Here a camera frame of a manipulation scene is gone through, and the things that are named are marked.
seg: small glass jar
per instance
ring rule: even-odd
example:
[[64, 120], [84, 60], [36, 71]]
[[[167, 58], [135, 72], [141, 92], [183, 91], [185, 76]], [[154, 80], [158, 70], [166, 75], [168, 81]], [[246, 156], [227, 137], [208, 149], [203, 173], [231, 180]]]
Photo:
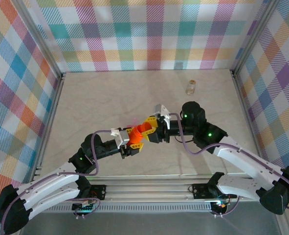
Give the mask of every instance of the small glass jar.
[[190, 80], [188, 85], [187, 85], [187, 89], [185, 90], [185, 92], [188, 94], [188, 95], [192, 95], [195, 91], [195, 84], [196, 84], [196, 81], [195, 80]]

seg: white floor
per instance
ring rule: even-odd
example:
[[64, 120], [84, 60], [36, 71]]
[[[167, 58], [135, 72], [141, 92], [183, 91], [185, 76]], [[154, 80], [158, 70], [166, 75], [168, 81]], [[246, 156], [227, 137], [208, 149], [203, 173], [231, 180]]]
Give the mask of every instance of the white floor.
[[[185, 93], [190, 79], [197, 82], [193, 95]], [[209, 122], [224, 129], [242, 146], [256, 152], [229, 70], [161, 70], [68, 73], [45, 152], [42, 175], [68, 161], [84, 138], [96, 130], [142, 123], [156, 104], [170, 112], [194, 100], [205, 109]], [[101, 134], [110, 140], [109, 134]], [[181, 143], [143, 141], [141, 153], [122, 160], [114, 155], [99, 161], [101, 176], [210, 174], [240, 172], [231, 163], [204, 153], [192, 156]], [[199, 149], [189, 143], [192, 151]]]

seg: marble floor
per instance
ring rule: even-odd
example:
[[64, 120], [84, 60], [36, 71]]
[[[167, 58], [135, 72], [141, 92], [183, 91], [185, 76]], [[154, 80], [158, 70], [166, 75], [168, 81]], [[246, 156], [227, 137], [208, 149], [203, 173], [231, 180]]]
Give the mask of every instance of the marble floor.
[[[193, 95], [185, 88], [197, 82]], [[256, 153], [229, 70], [161, 70], [68, 73], [43, 160], [42, 175], [66, 162], [86, 135], [96, 130], [140, 124], [156, 104], [170, 112], [181, 111], [194, 100], [209, 122], [224, 129], [239, 144]], [[101, 134], [103, 141], [112, 139]], [[241, 172], [231, 163], [207, 152], [189, 155], [182, 144], [143, 141], [141, 153], [122, 160], [119, 154], [101, 159], [100, 176], [210, 174]], [[192, 151], [199, 150], [193, 143]]]

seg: robotic arm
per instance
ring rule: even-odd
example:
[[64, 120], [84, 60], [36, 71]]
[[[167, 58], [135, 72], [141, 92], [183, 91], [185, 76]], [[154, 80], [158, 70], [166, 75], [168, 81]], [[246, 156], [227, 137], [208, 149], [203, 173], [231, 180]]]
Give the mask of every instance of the robotic arm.
[[[289, 166], [281, 169], [249, 151], [242, 151], [240, 145], [224, 130], [207, 122], [204, 109], [196, 102], [185, 103], [181, 114], [182, 120], [170, 120], [171, 114], [168, 110], [163, 105], [157, 105], [154, 116], [148, 117], [143, 124], [134, 128], [111, 130], [113, 140], [102, 142], [96, 134], [93, 140], [96, 158], [99, 160], [117, 153], [120, 153], [123, 159], [135, 155], [143, 147], [143, 138], [154, 143], [169, 143], [170, 136], [193, 136], [193, 142], [199, 148], [207, 148], [208, 152], [230, 161], [251, 177], [239, 178], [216, 172], [205, 187], [202, 187], [212, 198], [235, 194], [259, 200], [272, 213], [284, 213], [289, 204], [289, 184], [260, 162], [280, 172], [288, 180]], [[88, 135], [78, 152], [54, 172], [18, 188], [8, 185], [2, 190], [0, 221], [8, 210], [4, 221], [5, 234], [18, 231], [38, 213], [65, 200], [92, 198], [96, 190], [99, 192], [97, 197], [104, 199], [106, 186], [95, 188], [84, 176], [96, 168], [91, 138], [92, 134]], [[192, 190], [196, 192], [199, 188], [192, 185]], [[197, 193], [193, 195], [195, 199], [198, 198]]]

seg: orange object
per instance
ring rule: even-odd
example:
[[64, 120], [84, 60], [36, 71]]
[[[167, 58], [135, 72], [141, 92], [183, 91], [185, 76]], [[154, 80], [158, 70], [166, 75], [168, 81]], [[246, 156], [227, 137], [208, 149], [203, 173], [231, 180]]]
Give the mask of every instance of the orange object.
[[127, 145], [140, 143], [143, 139], [142, 132], [151, 130], [152, 126], [148, 122], [144, 122], [141, 125], [135, 126], [133, 130], [129, 133], [129, 142]]

